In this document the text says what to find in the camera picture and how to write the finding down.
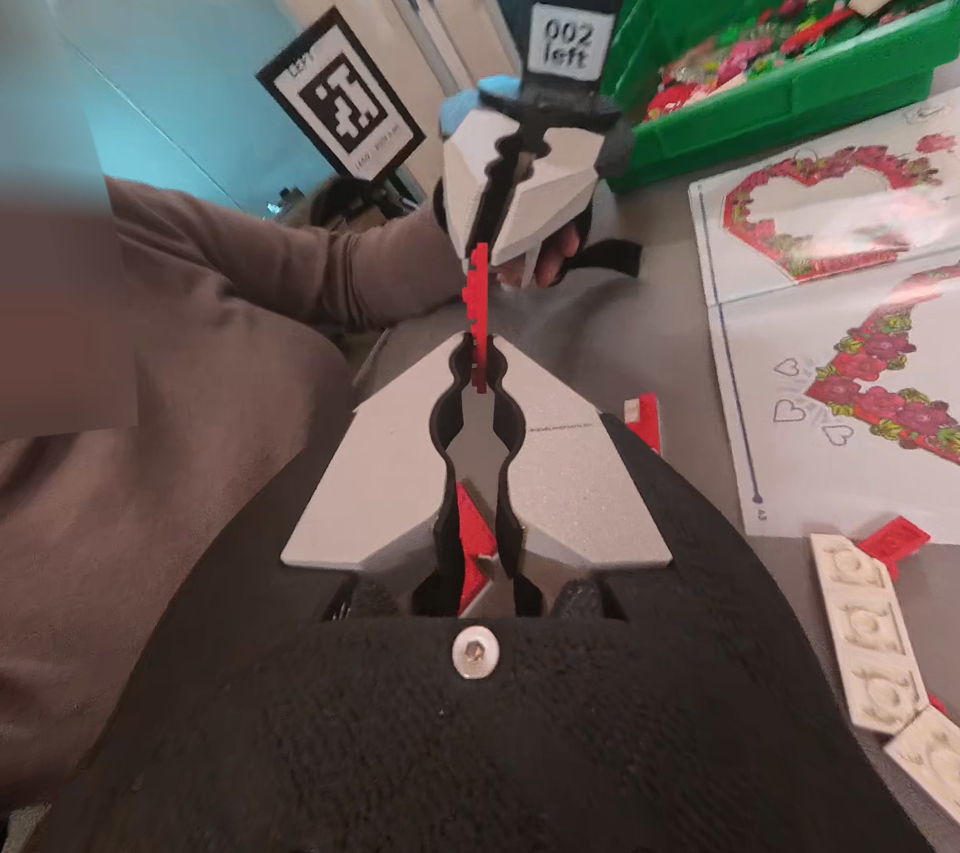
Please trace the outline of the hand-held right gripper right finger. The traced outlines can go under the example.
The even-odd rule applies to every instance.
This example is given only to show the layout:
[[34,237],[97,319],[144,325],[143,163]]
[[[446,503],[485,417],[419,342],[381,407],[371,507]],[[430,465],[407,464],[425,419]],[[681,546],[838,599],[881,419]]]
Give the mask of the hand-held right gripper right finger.
[[500,335],[487,348],[486,383],[506,450],[494,532],[515,615],[543,616],[574,581],[671,564],[593,403]]

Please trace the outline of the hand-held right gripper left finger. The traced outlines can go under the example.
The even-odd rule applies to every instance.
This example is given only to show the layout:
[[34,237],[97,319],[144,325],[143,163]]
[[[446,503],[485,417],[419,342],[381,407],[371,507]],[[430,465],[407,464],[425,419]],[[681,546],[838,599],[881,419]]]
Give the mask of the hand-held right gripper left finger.
[[466,561],[449,449],[473,368],[474,342],[462,332],[356,407],[283,565],[375,583],[414,615],[459,613]]

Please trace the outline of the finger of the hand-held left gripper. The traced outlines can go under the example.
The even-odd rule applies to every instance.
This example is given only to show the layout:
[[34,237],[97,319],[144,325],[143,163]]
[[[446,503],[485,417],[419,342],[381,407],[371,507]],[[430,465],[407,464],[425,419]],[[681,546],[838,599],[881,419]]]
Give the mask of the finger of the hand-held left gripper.
[[546,241],[584,211],[598,181],[600,133],[555,127],[544,132],[543,141],[549,150],[534,158],[529,176],[512,188],[489,255],[496,268],[521,258],[522,288],[531,285]]
[[520,124],[497,111],[469,111],[442,149],[443,209],[446,232],[460,261],[471,251],[489,168],[499,157],[498,143],[515,135]]

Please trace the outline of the red lego strip with flowers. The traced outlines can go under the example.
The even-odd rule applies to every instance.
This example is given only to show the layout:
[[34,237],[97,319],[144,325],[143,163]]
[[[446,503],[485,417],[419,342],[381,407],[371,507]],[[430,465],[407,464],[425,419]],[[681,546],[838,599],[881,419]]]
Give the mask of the red lego strip with flowers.
[[486,243],[478,243],[470,253],[462,302],[473,340],[471,383],[477,393],[483,394],[488,386],[489,348],[489,247]]

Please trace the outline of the short red lego arc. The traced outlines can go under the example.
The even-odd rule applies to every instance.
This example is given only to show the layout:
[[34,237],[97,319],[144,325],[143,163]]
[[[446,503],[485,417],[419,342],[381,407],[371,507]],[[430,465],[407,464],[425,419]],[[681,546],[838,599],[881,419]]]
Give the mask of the short red lego arc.
[[646,392],[625,400],[623,422],[655,454],[663,455],[661,411],[656,393]]

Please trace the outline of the pile of loose lego pieces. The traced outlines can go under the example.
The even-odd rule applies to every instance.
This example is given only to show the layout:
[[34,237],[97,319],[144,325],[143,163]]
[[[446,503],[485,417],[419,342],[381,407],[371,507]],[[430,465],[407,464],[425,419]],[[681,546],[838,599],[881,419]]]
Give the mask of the pile of loose lego pieces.
[[731,23],[662,66],[641,121],[652,123],[733,91],[943,1],[784,0],[754,18]]

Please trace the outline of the lego instruction booklet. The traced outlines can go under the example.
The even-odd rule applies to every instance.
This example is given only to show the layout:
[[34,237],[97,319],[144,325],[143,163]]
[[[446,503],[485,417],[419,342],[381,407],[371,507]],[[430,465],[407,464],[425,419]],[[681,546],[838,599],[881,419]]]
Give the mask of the lego instruction booklet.
[[957,545],[958,88],[695,182],[749,535]]

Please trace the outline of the white lego arc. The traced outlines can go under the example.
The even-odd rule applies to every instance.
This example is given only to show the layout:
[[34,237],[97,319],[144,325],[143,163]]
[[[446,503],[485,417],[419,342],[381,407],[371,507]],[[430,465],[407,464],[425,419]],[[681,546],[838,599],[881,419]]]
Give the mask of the white lego arc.
[[883,751],[959,823],[959,728],[922,678],[891,575],[850,539],[811,533],[809,544],[849,718],[883,738]]

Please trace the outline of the person's left hand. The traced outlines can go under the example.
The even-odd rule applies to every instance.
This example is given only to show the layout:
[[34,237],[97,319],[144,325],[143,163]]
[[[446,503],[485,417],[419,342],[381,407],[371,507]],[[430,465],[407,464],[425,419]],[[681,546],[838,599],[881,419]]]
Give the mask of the person's left hand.
[[492,270],[503,287],[528,290],[549,288],[557,282],[565,264],[578,251],[581,236],[571,221],[546,238],[536,251],[511,259]]

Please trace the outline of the person's brown clothed torso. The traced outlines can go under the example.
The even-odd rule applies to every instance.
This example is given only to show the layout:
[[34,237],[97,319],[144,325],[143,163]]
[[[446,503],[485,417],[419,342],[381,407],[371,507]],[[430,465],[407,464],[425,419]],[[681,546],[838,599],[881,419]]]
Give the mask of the person's brown clothed torso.
[[218,285],[132,298],[138,424],[2,444],[2,811],[90,750],[165,608],[234,515],[338,435],[326,309]]

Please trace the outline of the green plastic bin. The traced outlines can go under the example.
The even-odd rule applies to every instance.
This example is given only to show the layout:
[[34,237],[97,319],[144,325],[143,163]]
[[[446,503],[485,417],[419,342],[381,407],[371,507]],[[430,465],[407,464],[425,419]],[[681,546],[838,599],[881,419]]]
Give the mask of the green plastic bin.
[[[624,0],[602,91],[642,119],[660,68],[710,36],[758,21],[785,0]],[[634,127],[630,191],[664,178],[856,124],[927,97],[937,68],[958,56],[958,0],[865,29],[733,91]]]

